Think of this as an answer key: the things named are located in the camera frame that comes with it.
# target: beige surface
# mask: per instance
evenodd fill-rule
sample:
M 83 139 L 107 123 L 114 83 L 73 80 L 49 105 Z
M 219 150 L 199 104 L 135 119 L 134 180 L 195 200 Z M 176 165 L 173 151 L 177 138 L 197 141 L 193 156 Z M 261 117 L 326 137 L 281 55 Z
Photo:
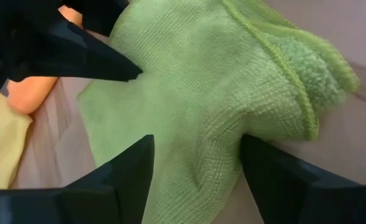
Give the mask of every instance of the beige surface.
M 348 4 L 354 7 L 355 0 L 342 1 L 318 1 L 318 4 L 300 3 L 303 0 L 266 2 L 303 29 L 333 41 L 351 61 L 364 64 L 366 52 L 356 50 L 354 45 L 366 44 L 366 34 L 361 35 L 360 39 L 352 37 L 353 30 L 347 28 L 346 21 L 342 19 L 348 15 L 339 7 L 343 4 L 345 8 L 350 7 Z M 334 22 L 323 21 L 324 17 Z M 354 19 L 364 24 L 366 17 Z M 362 79 L 362 90 L 351 97 L 346 105 L 321 119 L 320 139 L 314 142 L 281 142 L 279 145 L 319 167 L 366 184 L 366 68 L 353 65 Z M 45 105 L 36 112 L 32 137 L 27 143 L 15 187 L 63 186 L 94 169 L 87 134 L 75 101 L 76 95 L 87 83 L 88 80 L 79 78 L 61 78 Z M 214 223 L 263 223 L 244 178 L 238 181 L 226 208 Z

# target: fabric texture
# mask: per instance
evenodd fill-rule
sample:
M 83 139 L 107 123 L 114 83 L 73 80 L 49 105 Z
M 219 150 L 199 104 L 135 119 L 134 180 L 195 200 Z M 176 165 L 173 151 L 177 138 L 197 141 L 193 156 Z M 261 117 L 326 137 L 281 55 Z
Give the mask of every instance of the fabric texture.
M 0 94 L 0 189 L 7 189 L 15 177 L 31 122 L 29 116 L 10 109 Z
M 210 223 L 242 134 L 314 139 L 318 114 L 358 86 L 330 44 L 257 0 L 135 0 L 110 38 L 144 72 L 95 80 L 78 102 L 97 166 L 154 135 L 143 223 Z

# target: yellow microfiber towel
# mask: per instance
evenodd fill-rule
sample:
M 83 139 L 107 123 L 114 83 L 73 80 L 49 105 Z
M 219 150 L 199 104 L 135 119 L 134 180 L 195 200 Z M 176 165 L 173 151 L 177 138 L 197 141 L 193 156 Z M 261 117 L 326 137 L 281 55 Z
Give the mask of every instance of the yellow microfiber towel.
M 31 122 L 29 116 L 10 109 L 0 94 L 0 189 L 7 189 L 14 179 Z
M 78 101 L 97 166 L 154 135 L 143 223 L 210 223 L 243 134 L 314 139 L 319 113 L 358 86 L 335 48 L 259 0 L 135 0 L 110 40 L 143 74 L 95 80 Z

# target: green fabric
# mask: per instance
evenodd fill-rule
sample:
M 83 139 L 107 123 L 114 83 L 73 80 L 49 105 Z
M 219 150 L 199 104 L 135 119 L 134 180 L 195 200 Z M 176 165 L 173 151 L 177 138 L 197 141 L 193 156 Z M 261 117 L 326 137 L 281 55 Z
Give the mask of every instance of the green fabric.
M 111 46 L 143 74 L 95 80 L 78 101 L 97 166 L 155 136 L 143 223 L 210 223 L 240 174 L 242 134 L 314 139 L 317 115 L 358 85 L 332 46 L 257 0 L 135 0 Z

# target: light wooden table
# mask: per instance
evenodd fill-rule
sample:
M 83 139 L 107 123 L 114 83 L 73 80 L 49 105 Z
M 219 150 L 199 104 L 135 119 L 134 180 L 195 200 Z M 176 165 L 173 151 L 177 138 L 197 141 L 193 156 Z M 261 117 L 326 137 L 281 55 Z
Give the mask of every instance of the light wooden table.
M 315 25 L 312 22 L 301 21 L 303 17 L 299 15 L 300 9 L 290 14 L 287 4 L 296 7 L 298 1 L 266 2 L 292 21 L 301 23 L 302 28 L 320 32 L 321 36 L 325 34 L 325 38 L 331 37 L 328 32 L 323 33 L 323 26 L 327 26 L 326 24 Z M 328 2 L 334 3 L 324 1 L 323 4 L 337 3 Z M 362 80 L 362 90 L 351 97 L 346 105 L 321 119 L 319 140 L 276 144 L 305 161 L 366 184 L 366 68 L 355 63 L 353 66 Z M 35 122 L 30 129 L 30 138 L 14 183 L 15 188 L 61 187 L 95 168 L 76 104 L 77 94 L 88 82 L 89 80 L 81 78 L 59 79 L 44 105 L 35 113 Z M 225 209 L 220 212 L 214 223 L 263 223 L 243 177 L 237 182 Z

